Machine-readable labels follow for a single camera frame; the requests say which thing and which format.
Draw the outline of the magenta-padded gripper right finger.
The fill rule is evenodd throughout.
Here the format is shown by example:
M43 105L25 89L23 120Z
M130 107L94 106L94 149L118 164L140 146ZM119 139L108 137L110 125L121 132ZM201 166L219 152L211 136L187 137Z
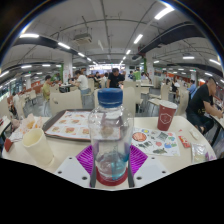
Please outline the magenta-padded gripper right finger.
M130 147L128 163L130 188L143 187L169 174L170 172L155 156L148 156L135 146Z

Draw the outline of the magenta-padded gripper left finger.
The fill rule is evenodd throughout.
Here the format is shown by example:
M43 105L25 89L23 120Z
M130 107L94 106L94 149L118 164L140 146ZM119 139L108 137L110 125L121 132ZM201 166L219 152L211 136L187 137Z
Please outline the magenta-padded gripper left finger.
M87 146L76 156L68 156L54 174L81 187L94 188L96 169L92 146Z

